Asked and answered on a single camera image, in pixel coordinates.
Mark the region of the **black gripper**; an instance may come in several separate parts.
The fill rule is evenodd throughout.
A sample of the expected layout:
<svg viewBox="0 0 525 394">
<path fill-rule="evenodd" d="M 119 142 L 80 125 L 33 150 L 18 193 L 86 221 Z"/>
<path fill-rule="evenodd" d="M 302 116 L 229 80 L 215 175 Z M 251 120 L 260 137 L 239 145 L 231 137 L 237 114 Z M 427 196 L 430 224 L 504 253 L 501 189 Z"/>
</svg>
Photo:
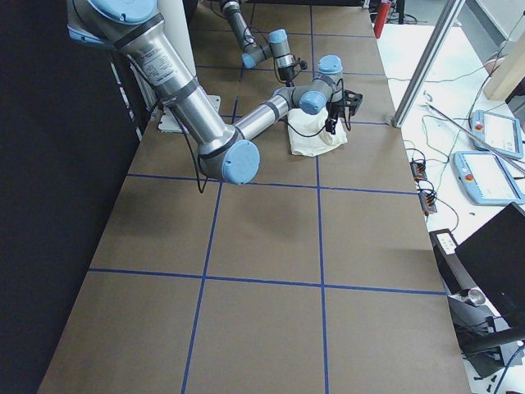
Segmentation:
<svg viewBox="0 0 525 394">
<path fill-rule="evenodd" d="M 277 67 L 277 75 L 280 82 L 292 82 L 295 78 L 294 66 Z"/>
<path fill-rule="evenodd" d="M 344 105 L 341 102 L 330 102 L 326 105 L 328 117 L 325 120 L 325 132 L 334 135 L 336 133 L 336 125 L 340 118 L 344 116 Z"/>
</svg>

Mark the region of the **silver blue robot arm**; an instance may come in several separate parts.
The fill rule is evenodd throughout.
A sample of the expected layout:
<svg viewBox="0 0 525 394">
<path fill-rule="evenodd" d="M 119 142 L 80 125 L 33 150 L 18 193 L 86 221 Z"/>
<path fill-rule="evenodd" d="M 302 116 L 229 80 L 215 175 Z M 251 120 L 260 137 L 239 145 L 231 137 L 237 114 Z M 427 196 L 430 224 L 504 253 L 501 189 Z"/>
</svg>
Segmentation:
<svg viewBox="0 0 525 394">
<path fill-rule="evenodd" d="M 334 132 L 347 94 L 341 60 L 326 55 L 309 85 L 290 81 L 234 124 L 226 124 L 199 84 L 181 1 L 69 1 L 70 37 L 132 59 L 165 108 L 197 143 L 195 167 L 212 179 L 239 185 L 253 180 L 260 153 L 253 139 L 300 108 L 309 115 L 328 111 L 323 127 Z"/>
<path fill-rule="evenodd" d="M 222 15 L 228 21 L 241 49 L 245 69 L 254 69 L 266 60 L 272 60 L 276 78 L 287 87 L 294 85 L 295 77 L 303 70 L 301 59 L 290 50 L 285 30 L 278 29 L 265 36 L 248 25 L 242 15 L 243 1 L 220 1 Z"/>
</svg>

